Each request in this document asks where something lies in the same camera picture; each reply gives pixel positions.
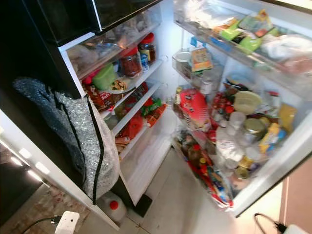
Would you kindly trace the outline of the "fridge door with white inside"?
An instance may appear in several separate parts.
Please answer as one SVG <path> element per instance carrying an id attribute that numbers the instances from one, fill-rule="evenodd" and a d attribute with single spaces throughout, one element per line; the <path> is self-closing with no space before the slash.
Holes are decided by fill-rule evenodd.
<path id="1" fill-rule="evenodd" d="M 204 40 L 198 39 L 182 27 L 180 28 L 183 45 L 178 51 L 206 47 L 212 57 L 213 68 L 198 72 L 178 71 L 174 67 L 172 57 L 174 71 L 183 78 L 183 83 L 179 86 L 182 89 L 195 88 L 204 95 L 209 109 L 211 127 L 207 132 L 193 130 L 185 116 L 180 119 L 176 115 L 181 131 L 174 136 L 174 147 L 212 202 L 216 203 L 220 209 L 232 212 L 234 216 L 241 216 L 261 196 L 269 192 L 309 158 L 312 153 L 312 101 L 303 100 L 287 89 L 261 78 L 227 54 Z M 255 92 L 261 96 L 262 103 L 253 114 L 245 115 L 234 109 L 234 94 L 239 91 Z M 261 154 L 259 141 L 262 138 L 256 142 L 247 142 L 243 136 L 243 122 L 248 118 L 256 118 L 265 123 L 267 129 L 271 123 L 278 123 L 278 118 L 272 118 L 266 114 L 268 110 L 266 91 L 279 92 L 281 104 L 291 105 L 298 110 L 298 113 L 293 121 L 293 131 L 287 132 L 287 136 L 277 143 L 274 149 L 267 154 Z M 217 152 L 215 134 L 219 127 L 226 128 L 227 133 L 234 138 L 239 149 L 244 152 L 240 162 L 227 160 Z M 207 179 L 204 175 L 206 165 L 212 165 L 225 176 L 233 199 L 233 205 L 229 209 L 220 207 L 207 187 Z"/>

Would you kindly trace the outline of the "silver sparkly hanging cloth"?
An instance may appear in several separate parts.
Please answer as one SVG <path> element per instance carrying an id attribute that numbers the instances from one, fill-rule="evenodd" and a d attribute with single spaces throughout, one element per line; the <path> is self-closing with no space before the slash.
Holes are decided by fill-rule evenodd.
<path id="1" fill-rule="evenodd" d="M 117 182 L 120 165 L 111 129 L 96 116 L 95 106 L 87 97 L 73 99 L 34 78 L 18 78 L 13 87 L 37 105 L 65 143 L 82 176 L 82 191 L 96 204 Z"/>

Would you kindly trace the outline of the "dark red food packet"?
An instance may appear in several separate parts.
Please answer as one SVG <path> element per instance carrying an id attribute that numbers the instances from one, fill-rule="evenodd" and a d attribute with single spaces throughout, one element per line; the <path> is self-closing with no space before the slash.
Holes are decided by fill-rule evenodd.
<path id="1" fill-rule="evenodd" d="M 100 91 L 91 84 L 83 84 L 83 86 L 98 111 L 107 111 L 115 105 L 115 100 L 113 100 L 113 96 L 110 92 Z"/>

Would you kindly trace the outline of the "green plastic container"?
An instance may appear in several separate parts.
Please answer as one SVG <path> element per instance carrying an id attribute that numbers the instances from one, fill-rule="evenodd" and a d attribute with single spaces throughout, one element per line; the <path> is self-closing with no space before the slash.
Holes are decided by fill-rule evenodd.
<path id="1" fill-rule="evenodd" d="M 118 78 L 115 68 L 112 64 L 106 64 L 92 78 L 92 85 L 100 91 L 110 90 L 114 81 Z"/>

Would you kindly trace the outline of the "plate with food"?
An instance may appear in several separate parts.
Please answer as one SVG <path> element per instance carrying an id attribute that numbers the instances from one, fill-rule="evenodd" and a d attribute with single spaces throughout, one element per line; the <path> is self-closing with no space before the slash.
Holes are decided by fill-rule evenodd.
<path id="1" fill-rule="evenodd" d="M 118 78 L 112 82 L 111 87 L 108 89 L 112 94 L 122 94 L 129 90 L 126 80 Z"/>

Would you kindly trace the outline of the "orange red food packet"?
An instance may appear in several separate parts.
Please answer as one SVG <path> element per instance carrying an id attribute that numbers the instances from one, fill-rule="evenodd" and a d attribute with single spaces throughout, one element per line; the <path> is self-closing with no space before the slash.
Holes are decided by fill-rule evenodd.
<path id="1" fill-rule="evenodd" d="M 161 118 L 163 112 L 167 109 L 167 104 L 162 104 L 160 107 L 154 109 L 154 111 L 151 111 L 150 113 L 145 116 L 145 120 L 149 127 L 154 127 L 154 125 L 158 122 L 158 120 Z"/>

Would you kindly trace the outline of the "dark jar red lid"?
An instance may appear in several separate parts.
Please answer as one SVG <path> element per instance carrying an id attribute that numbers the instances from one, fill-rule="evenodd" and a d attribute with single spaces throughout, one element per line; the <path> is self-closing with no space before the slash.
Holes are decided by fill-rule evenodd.
<path id="1" fill-rule="evenodd" d="M 142 55 L 147 56 L 147 61 L 152 64 L 156 60 L 156 47 L 154 45 L 154 33 L 148 33 L 143 40 L 139 42 L 138 49 Z"/>

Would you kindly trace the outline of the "dark bottle gold cap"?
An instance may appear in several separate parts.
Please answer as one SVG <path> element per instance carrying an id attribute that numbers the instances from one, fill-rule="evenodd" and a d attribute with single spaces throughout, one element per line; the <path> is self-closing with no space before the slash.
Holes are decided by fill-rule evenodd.
<path id="1" fill-rule="evenodd" d="M 179 85 L 177 88 L 176 88 L 176 92 L 175 92 L 175 96 L 174 96 L 174 104 L 173 104 L 173 110 L 175 112 L 175 114 L 180 118 L 182 119 L 184 116 L 183 116 L 183 111 L 180 107 L 180 104 L 181 104 L 181 96 L 180 96 L 180 92 L 182 91 L 182 87 Z"/>

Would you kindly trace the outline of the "white round cup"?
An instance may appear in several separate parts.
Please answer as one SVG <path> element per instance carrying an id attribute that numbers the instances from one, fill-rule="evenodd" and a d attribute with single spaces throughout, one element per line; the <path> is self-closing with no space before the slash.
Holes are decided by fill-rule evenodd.
<path id="1" fill-rule="evenodd" d="M 173 55 L 174 67 L 181 72 L 190 72 L 191 53 L 188 49 L 181 49 Z"/>

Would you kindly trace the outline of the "large red pouch white label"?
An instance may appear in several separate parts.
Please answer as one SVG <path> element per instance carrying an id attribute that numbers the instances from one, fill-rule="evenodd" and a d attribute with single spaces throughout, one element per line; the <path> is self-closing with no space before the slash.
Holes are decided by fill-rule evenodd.
<path id="1" fill-rule="evenodd" d="M 195 88 L 180 90 L 180 107 L 191 129 L 207 132 L 211 127 L 205 97 Z"/>

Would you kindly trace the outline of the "yellow green labelled carton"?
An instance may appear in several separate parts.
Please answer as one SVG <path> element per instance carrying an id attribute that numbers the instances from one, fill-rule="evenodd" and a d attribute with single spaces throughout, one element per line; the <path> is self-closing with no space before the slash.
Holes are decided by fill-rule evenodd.
<path id="1" fill-rule="evenodd" d="M 212 57 L 206 47 L 190 50 L 190 70 L 192 72 L 205 71 L 213 68 Z"/>

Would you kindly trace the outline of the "large clear plastic bottle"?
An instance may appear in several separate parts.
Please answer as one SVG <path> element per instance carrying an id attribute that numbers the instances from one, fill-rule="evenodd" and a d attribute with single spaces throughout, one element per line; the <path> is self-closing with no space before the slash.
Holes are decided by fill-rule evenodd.
<path id="1" fill-rule="evenodd" d="M 217 152 L 227 160 L 240 162 L 244 152 L 239 149 L 234 138 L 227 133 L 227 129 L 219 127 L 215 134 L 215 146 Z"/>

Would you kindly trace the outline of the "red blue snack packet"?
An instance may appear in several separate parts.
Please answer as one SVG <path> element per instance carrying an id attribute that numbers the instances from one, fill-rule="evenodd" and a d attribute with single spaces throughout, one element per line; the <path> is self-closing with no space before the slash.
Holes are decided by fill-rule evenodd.
<path id="1" fill-rule="evenodd" d="M 212 165 L 206 165 L 204 175 L 207 179 L 207 187 L 220 207 L 225 209 L 232 207 L 232 192 L 223 173 L 214 169 Z"/>

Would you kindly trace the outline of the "container with pale green lid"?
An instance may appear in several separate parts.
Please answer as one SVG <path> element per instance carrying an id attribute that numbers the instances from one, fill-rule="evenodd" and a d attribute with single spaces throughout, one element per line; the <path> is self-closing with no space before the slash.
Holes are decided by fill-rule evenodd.
<path id="1" fill-rule="evenodd" d="M 234 94 L 233 107 L 245 115 L 253 114 L 262 103 L 262 98 L 255 92 L 239 91 Z"/>

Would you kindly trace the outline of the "metal tin can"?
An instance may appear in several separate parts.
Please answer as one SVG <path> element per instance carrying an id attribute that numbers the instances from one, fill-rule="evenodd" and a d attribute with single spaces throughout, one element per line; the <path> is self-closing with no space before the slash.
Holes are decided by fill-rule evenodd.
<path id="1" fill-rule="evenodd" d="M 247 142 L 256 142 L 267 133 L 267 126 L 261 120 L 248 118 L 243 122 L 243 136 Z"/>

